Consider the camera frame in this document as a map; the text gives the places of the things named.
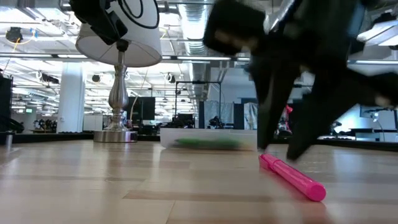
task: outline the exposed ductwork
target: exposed ductwork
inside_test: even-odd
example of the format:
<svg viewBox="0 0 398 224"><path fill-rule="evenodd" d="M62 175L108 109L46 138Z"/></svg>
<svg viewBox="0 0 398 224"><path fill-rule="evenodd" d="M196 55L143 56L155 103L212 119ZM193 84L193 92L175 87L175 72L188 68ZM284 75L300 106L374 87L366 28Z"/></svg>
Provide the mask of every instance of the exposed ductwork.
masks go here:
<svg viewBox="0 0 398 224"><path fill-rule="evenodd" d="M181 4L178 5L178 10L182 18L181 26L184 38L202 39L210 7L199 4ZM202 42L186 42L185 48L188 55L203 56L207 54L207 49ZM192 69L190 69L191 81L210 81L210 69L207 70L206 66L205 63L193 63ZM202 86L201 88L193 87L195 98L205 100L207 94L204 95L203 92L208 89L209 85L205 85L205 89Z"/></svg>

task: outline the white column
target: white column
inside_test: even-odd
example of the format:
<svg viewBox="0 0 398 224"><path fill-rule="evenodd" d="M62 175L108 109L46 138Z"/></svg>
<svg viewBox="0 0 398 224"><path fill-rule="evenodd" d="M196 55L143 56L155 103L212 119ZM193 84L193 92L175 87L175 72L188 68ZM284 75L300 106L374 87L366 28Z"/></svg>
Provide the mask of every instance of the white column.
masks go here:
<svg viewBox="0 0 398 224"><path fill-rule="evenodd" d="M36 109L36 107L26 107L27 111L32 110L32 112L25 112L25 118L23 120L25 128L24 133L33 133L31 130L35 129L33 122L37 120Z"/></svg>
<svg viewBox="0 0 398 224"><path fill-rule="evenodd" d="M62 68L57 132L82 132L86 76L81 63L64 62Z"/></svg>

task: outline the ceiling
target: ceiling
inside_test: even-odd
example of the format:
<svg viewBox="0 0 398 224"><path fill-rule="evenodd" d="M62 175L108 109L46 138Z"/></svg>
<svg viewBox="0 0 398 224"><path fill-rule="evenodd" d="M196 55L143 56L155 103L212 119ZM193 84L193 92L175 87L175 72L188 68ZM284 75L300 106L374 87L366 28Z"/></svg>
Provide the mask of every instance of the ceiling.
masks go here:
<svg viewBox="0 0 398 224"><path fill-rule="evenodd" d="M174 3L198 2L196 0L169 0L170 7ZM267 14L279 10L282 0L246 1L248 4L263 9ZM76 19L71 11L64 10L67 1L61 1L61 7L19 7L0 4L0 54L79 54L75 47L77 35L80 30L80 21ZM20 27L23 40L20 44L14 44L6 39L6 32L10 27ZM186 43L195 41L187 40L184 37L181 18L177 14L161 13L159 24L159 38L163 55L187 55ZM207 56L216 55L212 51L206 51ZM249 54L241 54L241 57L248 57ZM13 107L15 111L23 111L26 106L38 107L39 113L56 113L60 85L40 81L42 74L50 75L62 81L62 60L40 60L39 58L28 60L27 58L6 58L0 57L0 68L5 75L12 76L14 85ZM114 68L111 65L99 62L82 62L83 72L86 78L85 110L86 113L110 113L107 103L109 91L113 84ZM225 76L226 86L247 85L251 81L241 68L232 66L231 71L221 75L221 62L209 64L211 72L207 81L220 81ZM128 68L126 86L129 96L155 96L157 97L157 113L164 116L171 116L174 112L175 84L167 81L167 75L173 75L177 81L191 81L192 67L190 62L160 63L147 68ZM100 82L92 80L93 75L101 77ZM185 85L178 95L178 112L196 113L194 91L204 91L204 87L193 88Z"/></svg>

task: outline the lamp base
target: lamp base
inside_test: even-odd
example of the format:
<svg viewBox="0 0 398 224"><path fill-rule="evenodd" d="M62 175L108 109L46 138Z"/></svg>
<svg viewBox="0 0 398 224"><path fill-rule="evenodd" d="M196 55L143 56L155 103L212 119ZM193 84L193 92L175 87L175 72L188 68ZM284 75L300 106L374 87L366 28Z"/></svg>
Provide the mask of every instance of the lamp base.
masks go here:
<svg viewBox="0 0 398 224"><path fill-rule="evenodd" d="M137 142L136 131L95 131L94 142L131 143Z"/></svg>

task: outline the wooden floor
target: wooden floor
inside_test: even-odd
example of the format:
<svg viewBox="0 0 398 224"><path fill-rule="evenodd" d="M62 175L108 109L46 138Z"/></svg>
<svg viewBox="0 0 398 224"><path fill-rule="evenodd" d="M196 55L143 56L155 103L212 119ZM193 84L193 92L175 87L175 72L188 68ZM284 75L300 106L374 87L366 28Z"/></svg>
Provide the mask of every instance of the wooden floor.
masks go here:
<svg viewBox="0 0 398 224"><path fill-rule="evenodd" d="M323 203L259 170L257 152L158 143L50 142L1 148L0 223L398 223L398 154L315 146L298 168ZM283 158L285 146L272 146Z"/></svg>

